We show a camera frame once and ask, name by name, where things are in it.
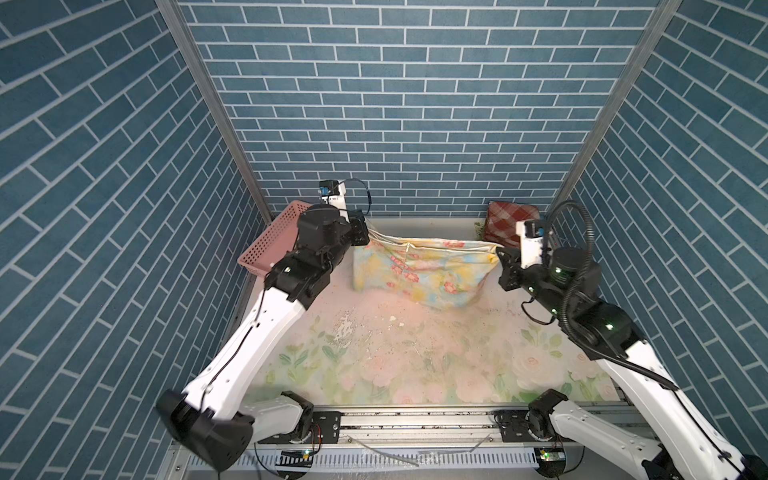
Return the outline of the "red patterned skirt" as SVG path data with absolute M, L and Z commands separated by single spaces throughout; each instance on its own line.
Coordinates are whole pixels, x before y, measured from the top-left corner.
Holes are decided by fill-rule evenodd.
M 539 209 L 534 205 L 492 201 L 488 204 L 482 239 L 504 247 L 519 248 L 517 224 L 538 222 Z

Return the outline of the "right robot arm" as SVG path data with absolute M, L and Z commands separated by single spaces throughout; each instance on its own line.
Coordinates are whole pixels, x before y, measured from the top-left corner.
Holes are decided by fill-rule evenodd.
M 636 479 L 764 479 L 767 464 L 725 439 L 688 399 L 630 316 L 598 295 L 591 249 L 551 249 L 541 220 L 520 221 L 516 249 L 497 251 L 505 291 L 523 289 L 552 323 L 620 388 L 654 433 L 618 427 L 549 389 L 529 405 L 540 441 L 569 439 Z

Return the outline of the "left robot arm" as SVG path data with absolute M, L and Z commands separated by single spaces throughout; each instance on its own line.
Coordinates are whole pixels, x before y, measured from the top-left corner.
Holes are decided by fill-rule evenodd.
M 323 180 L 321 201 L 301 213 L 293 248 L 264 278 L 254 309 L 208 366 L 180 392 L 167 390 L 155 409 L 170 436 L 217 473 L 234 465 L 255 443 L 285 435 L 321 448 L 314 406 L 291 391 L 240 412 L 241 401 L 281 337 L 330 284 L 352 247 L 369 242 L 365 213 L 346 206 L 344 181 Z

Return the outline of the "pastel floral skirt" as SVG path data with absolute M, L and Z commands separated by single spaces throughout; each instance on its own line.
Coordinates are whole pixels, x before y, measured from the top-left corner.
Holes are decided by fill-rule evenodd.
M 385 289 L 438 310 L 473 303 L 498 265 L 497 244 L 478 240 L 404 238 L 369 232 L 353 249 L 357 291 Z

